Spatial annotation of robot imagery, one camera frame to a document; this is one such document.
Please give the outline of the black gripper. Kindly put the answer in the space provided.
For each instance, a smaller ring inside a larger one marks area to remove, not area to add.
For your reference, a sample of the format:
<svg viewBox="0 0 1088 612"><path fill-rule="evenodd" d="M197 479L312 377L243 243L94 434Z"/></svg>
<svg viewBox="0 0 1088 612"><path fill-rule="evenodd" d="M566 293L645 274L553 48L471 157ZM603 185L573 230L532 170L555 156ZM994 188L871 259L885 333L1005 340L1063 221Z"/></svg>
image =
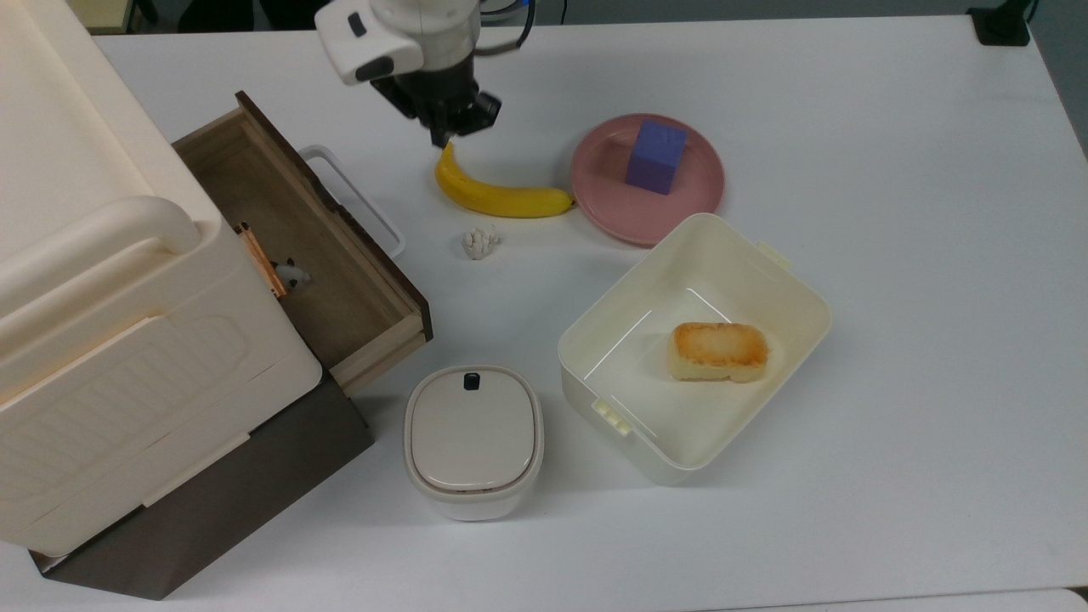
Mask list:
<svg viewBox="0 0 1088 612"><path fill-rule="evenodd" d="M479 91L473 58L437 71L373 79L372 86L401 115L433 121L432 144L438 150L455 137L492 128L502 108L494 94Z"/></svg>

